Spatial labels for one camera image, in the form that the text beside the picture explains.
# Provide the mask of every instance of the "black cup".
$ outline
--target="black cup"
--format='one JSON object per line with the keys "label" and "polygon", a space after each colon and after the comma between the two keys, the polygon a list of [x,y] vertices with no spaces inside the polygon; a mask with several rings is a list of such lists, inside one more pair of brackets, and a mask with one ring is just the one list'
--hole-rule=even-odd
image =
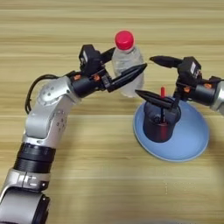
{"label": "black cup", "polygon": [[180,108],[172,112],[164,108],[164,120],[161,122],[161,108],[149,102],[144,104],[143,132],[153,142],[164,143],[172,137],[172,132],[179,121]]}

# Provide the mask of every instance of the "clear water bottle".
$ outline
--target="clear water bottle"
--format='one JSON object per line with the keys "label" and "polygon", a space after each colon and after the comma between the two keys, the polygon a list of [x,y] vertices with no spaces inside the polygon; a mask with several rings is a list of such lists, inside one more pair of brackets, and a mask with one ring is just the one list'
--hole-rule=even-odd
{"label": "clear water bottle", "polygon": [[[112,57],[115,76],[121,75],[122,71],[144,63],[143,55],[134,44],[134,37],[129,31],[119,31],[115,35],[116,49]],[[137,76],[132,82],[121,87],[123,95],[136,97],[136,89],[142,89],[144,85],[144,73]]]}

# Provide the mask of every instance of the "red bottle cap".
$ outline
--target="red bottle cap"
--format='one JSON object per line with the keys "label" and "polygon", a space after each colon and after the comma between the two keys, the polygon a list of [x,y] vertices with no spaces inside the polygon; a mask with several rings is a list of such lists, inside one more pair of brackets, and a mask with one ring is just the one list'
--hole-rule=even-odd
{"label": "red bottle cap", "polygon": [[119,31],[115,35],[115,44],[120,50],[129,50],[134,45],[134,37],[130,31]]}

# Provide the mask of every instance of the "wood grain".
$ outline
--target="wood grain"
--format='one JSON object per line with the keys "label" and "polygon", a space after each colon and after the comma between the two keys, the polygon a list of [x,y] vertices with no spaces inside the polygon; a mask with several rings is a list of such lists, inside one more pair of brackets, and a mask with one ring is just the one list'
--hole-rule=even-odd
{"label": "wood grain", "polygon": [[[158,54],[193,55],[206,78],[224,77],[223,25],[222,0],[1,0],[0,185],[15,161],[25,96],[36,77],[78,70],[81,45],[107,50],[122,29],[134,32],[147,62]],[[175,69],[149,63],[144,88],[158,92],[164,85],[171,95],[176,78]],[[73,108],[46,191],[48,223],[224,223],[223,118],[194,103],[210,127],[208,148],[191,162],[166,163],[134,137],[141,102],[103,92]]]}

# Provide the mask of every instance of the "blue plate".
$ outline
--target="blue plate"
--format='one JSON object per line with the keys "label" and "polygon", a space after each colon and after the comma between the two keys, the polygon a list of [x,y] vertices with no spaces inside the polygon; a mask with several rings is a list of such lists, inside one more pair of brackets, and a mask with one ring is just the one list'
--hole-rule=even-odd
{"label": "blue plate", "polygon": [[185,162],[200,156],[209,141],[209,128],[202,114],[181,101],[181,118],[165,143],[152,142],[143,130],[144,103],[137,109],[133,127],[138,142],[153,156],[170,162]]}

